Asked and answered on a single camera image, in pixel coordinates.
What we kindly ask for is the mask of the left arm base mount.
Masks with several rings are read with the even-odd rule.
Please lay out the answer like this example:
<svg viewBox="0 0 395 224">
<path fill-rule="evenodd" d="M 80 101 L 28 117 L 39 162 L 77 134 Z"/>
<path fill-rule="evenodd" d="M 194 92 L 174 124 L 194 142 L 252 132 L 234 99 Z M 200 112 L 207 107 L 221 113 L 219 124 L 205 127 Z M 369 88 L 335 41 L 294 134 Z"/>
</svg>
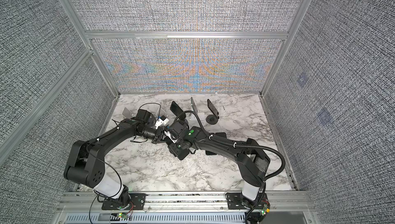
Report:
<svg viewBox="0 0 395 224">
<path fill-rule="evenodd" d="M 118 199 L 106 198 L 103 200 L 101 209 L 117 211 L 143 210 L 146 197 L 147 194 L 145 193 L 129 193 L 128 197 L 123 193 Z"/>
</svg>

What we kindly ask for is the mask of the large black phone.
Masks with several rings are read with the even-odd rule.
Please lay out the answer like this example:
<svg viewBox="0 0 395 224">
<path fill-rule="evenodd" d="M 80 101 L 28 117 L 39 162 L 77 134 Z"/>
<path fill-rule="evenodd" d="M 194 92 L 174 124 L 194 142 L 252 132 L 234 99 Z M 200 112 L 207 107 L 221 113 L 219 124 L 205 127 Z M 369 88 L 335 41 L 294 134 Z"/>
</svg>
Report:
<svg viewBox="0 0 395 224">
<path fill-rule="evenodd" d="M 227 138 L 227 135 L 224 132 L 215 133 L 214 135 L 217 137 L 220 137 L 220 138 L 224 138 L 224 139 Z"/>
</svg>

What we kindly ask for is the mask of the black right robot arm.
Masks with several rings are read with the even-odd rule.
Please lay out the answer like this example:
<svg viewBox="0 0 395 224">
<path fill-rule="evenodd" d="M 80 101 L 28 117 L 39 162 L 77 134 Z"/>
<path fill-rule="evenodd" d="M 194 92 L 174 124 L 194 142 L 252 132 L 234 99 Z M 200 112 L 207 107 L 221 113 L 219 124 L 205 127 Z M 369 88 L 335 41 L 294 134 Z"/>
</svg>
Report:
<svg viewBox="0 0 395 224">
<path fill-rule="evenodd" d="M 169 151 L 179 160 L 183 160 L 190 149 L 204 150 L 234 161 L 239 168 L 244 186 L 242 197 L 250 203 L 257 203 L 259 192 L 265 186 L 265 177 L 271 162 L 263 149 L 253 139 L 245 142 L 231 142 L 225 137 L 204 129 L 188 127 L 185 122 L 176 121 L 164 128 Z"/>
</svg>

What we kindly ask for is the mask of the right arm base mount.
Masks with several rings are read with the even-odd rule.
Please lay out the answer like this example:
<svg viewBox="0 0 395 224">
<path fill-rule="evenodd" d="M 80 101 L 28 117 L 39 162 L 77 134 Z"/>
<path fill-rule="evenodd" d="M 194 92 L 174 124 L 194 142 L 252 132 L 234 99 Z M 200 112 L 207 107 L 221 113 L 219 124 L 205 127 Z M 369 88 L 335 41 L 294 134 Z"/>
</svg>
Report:
<svg viewBox="0 0 395 224">
<path fill-rule="evenodd" d="M 255 200 L 249 200 L 241 192 L 225 193 L 228 208 L 230 210 L 259 210 L 262 215 L 270 211 L 270 203 L 266 193 L 258 192 Z"/>
</svg>

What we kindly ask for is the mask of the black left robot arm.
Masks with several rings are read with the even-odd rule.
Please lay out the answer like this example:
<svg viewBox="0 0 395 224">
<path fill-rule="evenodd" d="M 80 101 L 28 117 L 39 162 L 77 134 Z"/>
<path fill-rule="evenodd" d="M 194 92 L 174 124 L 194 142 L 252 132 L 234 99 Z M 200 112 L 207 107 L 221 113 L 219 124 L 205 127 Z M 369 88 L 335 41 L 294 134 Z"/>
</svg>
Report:
<svg viewBox="0 0 395 224">
<path fill-rule="evenodd" d="M 108 132 L 88 141 L 76 141 L 65 166 L 64 178 L 92 188 L 98 196 L 112 202 L 118 209 L 129 207 L 128 187 L 121 179 L 115 181 L 106 175 L 106 167 L 114 167 L 105 162 L 105 156 L 132 137 L 160 141 L 164 128 L 155 124 L 155 118 L 150 112 L 139 109 L 136 117 L 123 119 Z"/>
</svg>

